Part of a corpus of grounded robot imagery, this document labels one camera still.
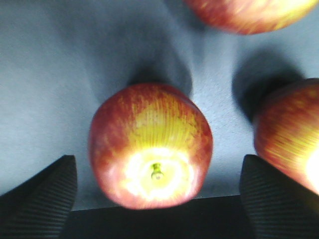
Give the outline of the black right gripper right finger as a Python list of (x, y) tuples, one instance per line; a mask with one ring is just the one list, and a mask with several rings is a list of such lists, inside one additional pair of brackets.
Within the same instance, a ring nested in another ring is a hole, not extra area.
[(257, 239), (317, 239), (319, 197), (258, 156), (244, 157), (240, 197)]

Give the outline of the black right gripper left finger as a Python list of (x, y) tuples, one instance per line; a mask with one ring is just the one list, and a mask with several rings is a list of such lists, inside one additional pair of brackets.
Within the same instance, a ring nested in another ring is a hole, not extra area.
[(77, 193), (75, 156), (64, 155), (0, 197), (2, 239), (57, 239)]

